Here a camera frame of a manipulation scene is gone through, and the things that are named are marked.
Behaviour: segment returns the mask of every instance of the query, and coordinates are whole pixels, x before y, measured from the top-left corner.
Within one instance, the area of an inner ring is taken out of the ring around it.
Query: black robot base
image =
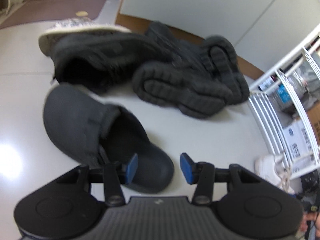
[[[301,219],[299,201],[245,168],[217,169],[194,163],[183,153],[180,167],[197,184],[189,202],[180,197],[131,197],[126,204],[120,184],[136,170],[129,164],[78,166],[23,198],[14,219],[24,240],[294,240]],[[213,202],[214,183],[228,193]],[[103,183],[105,201],[90,195],[91,183]]]

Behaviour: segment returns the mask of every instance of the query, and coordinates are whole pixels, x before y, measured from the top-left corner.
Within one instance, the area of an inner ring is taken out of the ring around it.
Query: white shoe rack
[[[309,62],[320,81],[320,68],[311,57],[311,54],[315,52],[320,46],[320,39],[317,40],[315,44],[313,44],[311,48],[307,50],[307,48],[310,47],[310,44],[319,35],[320,24],[298,46],[296,46],[292,51],[290,51],[285,57],[283,57],[278,63],[276,63],[271,69],[269,69],[263,76],[257,79],[250,86],[249,105],[263,134],[268,150],[273,155],[281,155],[284,153],[285,158],[283,160],[283,165],[286,168],[292,168],[293,159],[291,158],[291,155],[289,153],[288,144],[285,140],[283,128],[281,126],[279,118],[268,97],[268,95],[276,91],[281,83],[287,90],[302,120],[305,131],[311,142],[311,151],[299,157],[299,160],[302,160],[303,158],[310,159],[310,156],[313,156],[313,161],[305,168],[302,168],[298,171],[292,171],[291,179],[301,177],[302,175],[320,168],[319,146],[317,144],[316,137],[313,133],[307,113],[304,110],[302,103],[298,98],[298,95],[296,94],[293,86],[288,81],[288,77],[296,69],[298,69],[305,60]],[[303,57],[293,66],[291,66],[291,68],[287,70],[285,74],[283,74],[279,70],[286,69],[301,54],[303,55]],[[260,91],[258,89],[258,86],[272,75],[276,75],[278,77],[277,81],[266,90]]]

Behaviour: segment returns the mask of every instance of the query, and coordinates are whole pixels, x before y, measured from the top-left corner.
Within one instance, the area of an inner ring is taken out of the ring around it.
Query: blue label
[[[286,103],[286,102],[288,102],[288,101],[291,100],[291,98],[290,98],[287,90],[284,88],[284,85],[283,85],[283,84],[281,84],[281,85],[279,86],[279,88],[277,89],[277,93],[278,93],[278,95],[279,95],[279,97],[281,98],[281,101],[282,101],[283,103]]]

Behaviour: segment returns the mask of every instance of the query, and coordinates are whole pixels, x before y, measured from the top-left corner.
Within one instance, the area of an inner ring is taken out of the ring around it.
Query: brown baseboard
[[[123,14],[120,14],[119,12],[118,12],[117,18],[116,18],[116,24],[125,26],[125,27],[129,28],[130,30],[132,30],[133,32],[141,33],[141,34],[147,30],[149,23],[150,23],[149,20],[123,15]],[[203,40],[203,38],[201,38],[199,36],[193,35],[191,33],[187,33],[187,32],[182,31],[180,29],[170,27],[170,26],[169,26],[169,28],[172,31],[173,35],[175,37],[177,37],[178,39],[187,40],[187,41],[190,41],[194,44],[200,44],[201,41]],[[246,61],[245,59],[243,59],[241,57],[238,57],[238,65],[239,65],[240,71],[244,75],[246,75],[254,80],[257,80],[260,76],[262,76],[264,74],[264,72],[262,70],[260,70],[259,68],[252,65],[250,62]]]

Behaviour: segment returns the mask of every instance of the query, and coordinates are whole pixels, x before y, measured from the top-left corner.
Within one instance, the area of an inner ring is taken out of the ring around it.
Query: floor
[[[118,0],[107,0],[99,23],[112,23]],[[42,123],[42,108],[51,84],[53,63],[38,47],[37,38],[52,22],[20,25],[0,30],[0,240],[20,237],[13,210],[25,195],[78,165],[49,140]],[[227,168],[239,163],[253,170],[253,161],[268,153],[247,103],[229,106],[208,120],[197,120],[175,108],[162,108],[138,99],[129,85],[110,91],[103,102],[119,103],[141,121],[150,140],[172,158],[175,175],[162,195],[191,197],[179,168],[179,156],[187,152],[194,161],[207,161]],[[123,188],[126,199],[140,195]],[[101,185],[92,193],[103,200]],[[214,198],[226,193],[215,187]]]

